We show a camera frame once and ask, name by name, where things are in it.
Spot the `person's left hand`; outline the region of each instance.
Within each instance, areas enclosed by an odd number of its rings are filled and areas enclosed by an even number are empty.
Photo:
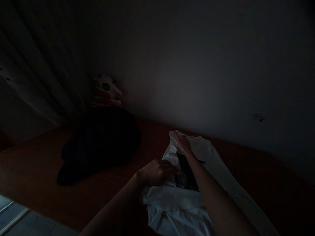
[[[177,169],[168,160],[153,160],[138,171],[146,185],[160,186],[170,174]]]

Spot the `wall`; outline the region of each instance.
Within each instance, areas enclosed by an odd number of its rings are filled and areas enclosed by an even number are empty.
[[[315,183],[315,36],[298,2],[90,0],[73,11],[90,73],[116,77],[128,110],[272,152]]]

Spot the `dark cloth pile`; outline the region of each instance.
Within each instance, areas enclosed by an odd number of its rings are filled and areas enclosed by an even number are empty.
[[[97,107],[63,146],[57,183],[71,185],[130,160],[141,140],[134,115],[119,107]]]

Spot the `plush toy head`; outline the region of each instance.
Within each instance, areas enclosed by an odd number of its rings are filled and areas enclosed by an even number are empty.
[[[94,78],[93,82],[96,85],[96,94],[105,100],[116,100],[122,95],[121,91],[116,86],[116,80],[112,80],[107,75],[99,75],[99,78]]]

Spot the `finger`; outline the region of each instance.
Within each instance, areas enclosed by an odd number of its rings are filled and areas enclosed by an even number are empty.
[[[160,160],[159,163],[160,164],[171,164],[171,162],[169,160],[166,160],[166,159]]]
[[[167,168],[176,168],[170,161],[168,160],[162,160],[159,164],[160,164],[160,167],[162,169],[167,169]]]
[[[163,175],[164,175],[165,177],[167,177],[167,176],[169,176],[169,175],[171,175],[171,174],[176,174],[176,172],[177,172],[177,169],[176,169],[175,166],[173,166],[173,167],[171,167],[171,168],[164,169],[164,170],[163,170]]]
[[[179,134],[176,131],[174,131],[173,135],[176,139],[177,144],[180,145],[181,144],[181,138],[180,138]]]

